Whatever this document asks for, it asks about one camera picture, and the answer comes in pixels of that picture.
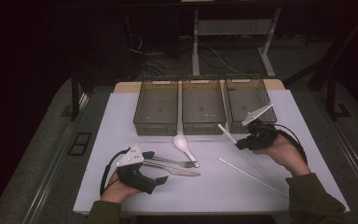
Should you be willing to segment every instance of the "spoon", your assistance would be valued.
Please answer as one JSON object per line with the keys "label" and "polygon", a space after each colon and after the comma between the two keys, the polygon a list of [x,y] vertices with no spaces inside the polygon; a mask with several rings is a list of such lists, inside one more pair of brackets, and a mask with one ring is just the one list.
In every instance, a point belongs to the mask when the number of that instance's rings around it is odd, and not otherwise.
{"label": "spoon", "polygon": [[196,158],[191,154],[190,149],[188,149],[187,141],[184,136],[178,134],[173,138],[173,143],[179,150],[185,152],[185,154],[194,162],[195,167],[200,167],[200,164],[197,162]]}

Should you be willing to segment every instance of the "gray bin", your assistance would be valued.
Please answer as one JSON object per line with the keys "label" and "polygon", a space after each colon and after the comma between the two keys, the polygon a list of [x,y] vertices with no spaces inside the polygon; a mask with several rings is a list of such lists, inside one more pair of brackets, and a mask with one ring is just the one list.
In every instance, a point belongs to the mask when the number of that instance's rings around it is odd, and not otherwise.
{"label": "gray bin", "polygon": [[[242,122],[249,112],[269,104],[269,94],[263,79],[249,79],[247,76],[226,75],[225,103],[227,123],[231,133],[248,133]],[[273,107],[266,111],[260,120],[275,123],[277,118]]]}
{"label": "gray bin", "polygon": [[177,77],[144,78],[133,123],[138,135],[177,135]]}
{"label": "gray bin", "polygon": [[186,135],[222,134],[226,113],[218,76],[191,76],[182,80],[182,122]]}

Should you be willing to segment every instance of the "green sleeve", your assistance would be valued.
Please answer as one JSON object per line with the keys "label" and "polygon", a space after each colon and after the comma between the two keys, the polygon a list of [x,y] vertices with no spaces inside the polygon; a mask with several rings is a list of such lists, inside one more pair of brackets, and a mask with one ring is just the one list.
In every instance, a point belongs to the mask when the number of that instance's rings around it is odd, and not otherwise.
{"label": "green sleeve", "polygon": [[119,224],[121,204],[97,201],[92,205],[87,224]]}
{"label": "green sleeve", "polygon": [[286,178],[289,184],[289,211],[297,223],[348,223],[345,207],[328,194],[316,174]]}

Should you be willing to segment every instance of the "hand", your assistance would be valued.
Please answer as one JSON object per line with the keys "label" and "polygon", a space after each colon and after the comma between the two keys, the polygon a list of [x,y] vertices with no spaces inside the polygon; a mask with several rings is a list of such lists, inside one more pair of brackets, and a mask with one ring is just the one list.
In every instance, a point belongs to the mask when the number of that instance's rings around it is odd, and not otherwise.
{"label": "hand", "polygon": [[310,173],[310,168],[303,161],[296,147],[280,134],[278,134],[272,146],[254,150],[253,152],[254,154],[269,155],[276,163],[284,166],[286,170],[292,173],[292,176],[307,175]]}
{"label": "hand", "polygon": [[109,179],[108,187],[103,192],[101,201],[109,203],[123,203],[132,194],[140,192],[141,191],[138,189],[128,187],[127,185],[121,183],[118,179],[117,171],[115,171]]}

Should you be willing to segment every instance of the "chopstick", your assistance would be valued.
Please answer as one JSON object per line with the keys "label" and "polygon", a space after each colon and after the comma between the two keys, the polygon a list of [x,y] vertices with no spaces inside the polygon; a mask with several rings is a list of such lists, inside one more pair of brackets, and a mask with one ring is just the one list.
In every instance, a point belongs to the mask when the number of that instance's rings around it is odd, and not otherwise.
{"label": "chopstick", "polygon": [[[234,143],[234,144],[237,144],[237,141],[231,136],[231,134],[229,134],[228,131],[226,131],[226,129],[221,125],[221,124],[217,124],[217,127],[219,127],[220,130],[223,131],[223,133],[225,133],[229,139],[231,139],[231,141]],[[257,168],[258,171],[260,171],[261,173],[263,173],[263,175],[268,179],[270,180],[270,177],[269,175],[267,175],[267,173],[257,164],[257,162],[255,162],[254,159],[252,159],[252,157],[250,157],[245,151],[243,151],[243,153],[248,157],[248,159],[255,165],[255,167]]]}
{"label": "chopstick", "polygon": [[277,189],[275,189],[275,188],[273,188],[272,186],[270,186],[270,185],[264,183],[263,181],[257,179],[256,177],[254,177],[254,176],[252,176],[252,175],[249,175],[248,173],[244,172],[243,170],[241,170],[240,168],[234,166],[233,164],[231,164],[231,163],[229,163],[229,162],[223,160],[223,159],[220,158],[220,157],[217,158],[217,159],[220,160],[222,163],[228,165],[229,167],[233,168],[234,170],[236,170],[236,171],[242,173],[243,175],[247,175],[248,177],[252,178],[253,180],[257,181],[258,183],[264,185],[265,187],[267,187],[267,188],[269,188],[269,189],[272,189],[273,191],[275,191],[275,192],[281,194],[281,195],[282,195],[283,197],[285,197],[286,199],[289,199],[289,197],[286,196],[284,193],[278,191]]}

